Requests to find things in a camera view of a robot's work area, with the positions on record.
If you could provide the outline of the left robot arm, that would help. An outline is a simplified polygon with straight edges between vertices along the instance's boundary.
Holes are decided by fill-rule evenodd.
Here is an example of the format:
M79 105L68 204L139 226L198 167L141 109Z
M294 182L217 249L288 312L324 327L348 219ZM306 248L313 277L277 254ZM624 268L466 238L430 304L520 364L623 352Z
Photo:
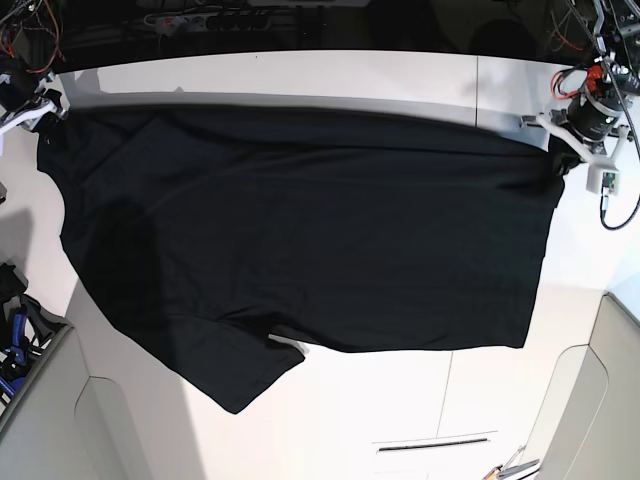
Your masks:
M639 103L639 3L558 1L548 13L550 38L574 56L550 79L552 99L565 105L543 119L593 156L606 154L609 138L637 144L630 120Z

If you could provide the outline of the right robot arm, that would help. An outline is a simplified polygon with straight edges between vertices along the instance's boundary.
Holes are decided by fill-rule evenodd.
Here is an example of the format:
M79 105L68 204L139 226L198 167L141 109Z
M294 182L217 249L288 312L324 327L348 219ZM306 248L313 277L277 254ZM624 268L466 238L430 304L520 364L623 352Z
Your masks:
M1 3L1 134L34 132L64 119L62 93L49 85L61 51L60 1Z

